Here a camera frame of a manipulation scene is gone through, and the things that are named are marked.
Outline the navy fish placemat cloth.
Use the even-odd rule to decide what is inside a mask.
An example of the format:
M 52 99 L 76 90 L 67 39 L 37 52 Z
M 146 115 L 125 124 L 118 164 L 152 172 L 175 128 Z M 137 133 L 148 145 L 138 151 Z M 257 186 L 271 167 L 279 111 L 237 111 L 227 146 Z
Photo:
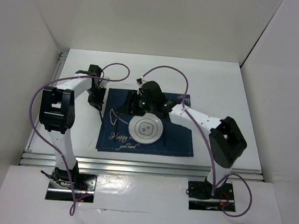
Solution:
M 163 130 L 165 122 L 168 123 L 168 142 L 164 146 L 164 132 L 161 138 L 151 144 L 142 145 L 134 141 L 129 134 L 128 124 L 130 119 L 135 115 L 121 114 L 118 123 L 117 140 L 114 144 L 114 130 L 116 122 L 116 112 L 123 105 L 127 93 L 127 89 L 111 88 L 108 91 L 106 100 L 106 107 L 103 115 L 103 123 L 105 128 L 100 128 L 99 136 L 97 139 L 96 149 L 99 152 L 123 152 L 130 154 L 148 154 L 160 156 L 178 156 L 178 157 L 191 157 L 193 152 L 193 141 L 191 130 L 169 123 L 163 120 Z

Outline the black spoon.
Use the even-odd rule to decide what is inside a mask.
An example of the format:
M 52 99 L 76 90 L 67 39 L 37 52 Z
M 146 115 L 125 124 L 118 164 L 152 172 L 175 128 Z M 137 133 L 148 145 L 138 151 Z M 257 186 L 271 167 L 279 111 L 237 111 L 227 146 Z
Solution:
M 102 115 L 102 110 L 101 109 L 98 109 L 98 112 L 99 112 L 99 117 L 100 117 L 100 121 L 101 121 L 101 127 L 102 127 L 102 129 L 104 129 L 105 128 L 105 126 L 104 126 L 104 121 L 103 121 L 103 115 Z

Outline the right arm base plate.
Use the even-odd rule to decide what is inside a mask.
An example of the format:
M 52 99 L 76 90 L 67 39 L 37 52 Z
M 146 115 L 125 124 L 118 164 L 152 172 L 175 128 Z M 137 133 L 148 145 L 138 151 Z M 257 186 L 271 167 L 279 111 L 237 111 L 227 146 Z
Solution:
M 225 211 L 235 212 L 235 197 L 233 185 L 223 184 L 218 188 L 214 196 L 211 196 L 205 182 L 188 181 L 188 189 L 185 193 L 188 196 L 189 210 Z

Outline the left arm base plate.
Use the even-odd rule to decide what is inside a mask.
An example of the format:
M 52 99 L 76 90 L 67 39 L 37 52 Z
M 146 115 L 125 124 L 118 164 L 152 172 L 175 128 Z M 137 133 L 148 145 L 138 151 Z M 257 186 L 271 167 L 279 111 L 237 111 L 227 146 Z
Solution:
M 72 191 L 68 178 L 61 178 L 53 171 L 51 174 L 43 172 L 49 179 L 46 191 L 46 200 L 50 201 L 73 201 Z M 78 202 L 93 203 L 97 184 L 96 174 L 79 174 L 76 182 L 73 181 L 75 197 Z

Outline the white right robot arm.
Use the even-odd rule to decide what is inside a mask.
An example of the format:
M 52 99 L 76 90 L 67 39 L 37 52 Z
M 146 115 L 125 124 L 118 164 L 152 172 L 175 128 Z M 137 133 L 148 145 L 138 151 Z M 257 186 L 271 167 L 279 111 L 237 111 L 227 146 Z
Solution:
M 184 104 L 184 100 L 168 98 L 155 81 L 138 79 L 139 89 L 128 93 L 119 114 L 143 116 L 154 114 L 169 123 L 200 134 L 206 143 L 212 169 L 204 184 L 205 194 L 216 197 L 222 191 L 234 162 L 247 148 L 247 142 L 232 117 L 210 117 Z

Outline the black fork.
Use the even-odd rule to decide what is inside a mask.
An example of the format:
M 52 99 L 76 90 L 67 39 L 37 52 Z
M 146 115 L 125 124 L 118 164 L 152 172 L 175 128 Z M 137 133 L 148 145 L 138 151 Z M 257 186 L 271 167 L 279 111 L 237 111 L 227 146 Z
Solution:
M 119 117 L 120 117 L 120 113 L 119 112 L 116 112 L 116 122 L 115 122 L 115 130 L 114 130 L 114 144 L 116 143 L 116 140 L 117 140 L 117 134 L 118 134 L 118 123 L 119 123 Z

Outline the black table knife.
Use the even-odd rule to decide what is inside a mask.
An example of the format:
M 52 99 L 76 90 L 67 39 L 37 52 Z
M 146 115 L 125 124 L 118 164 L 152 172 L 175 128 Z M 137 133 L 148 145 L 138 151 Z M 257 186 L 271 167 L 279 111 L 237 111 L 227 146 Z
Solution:
M 165 122 L 165 125 L 164 125 L 164 146 L 166 147 L 167 146 L 167 143 L 168 143 L 168 123 L 167 121 Z

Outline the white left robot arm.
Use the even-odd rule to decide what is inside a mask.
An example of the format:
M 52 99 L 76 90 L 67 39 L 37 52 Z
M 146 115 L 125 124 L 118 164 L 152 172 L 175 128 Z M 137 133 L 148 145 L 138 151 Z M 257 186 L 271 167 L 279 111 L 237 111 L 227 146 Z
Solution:
M 67 188 L 75 188 L 83 181 L 71 142 L 75 99 L 86 91 L 90 106 L 102 114 L 107 85 L 106 80 L 101 80 L 103 76 L 103 69 L 91 64 L 87 71 L 77 71 L 76 79 L 43 89 L 39 121 L 48 131 L 54 146 L 56 163 L 53 179 L 61 181 Z

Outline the white round plate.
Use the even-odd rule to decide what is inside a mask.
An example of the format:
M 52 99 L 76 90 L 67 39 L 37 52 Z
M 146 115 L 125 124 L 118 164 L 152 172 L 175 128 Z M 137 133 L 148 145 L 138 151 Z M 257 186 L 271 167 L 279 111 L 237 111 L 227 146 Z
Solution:
M 157 142 L 163 134 L 162 121 L 151 113 L 143 116 L 135 115 L 128 124 L 130 137 L 142 145 L 151 145 Z

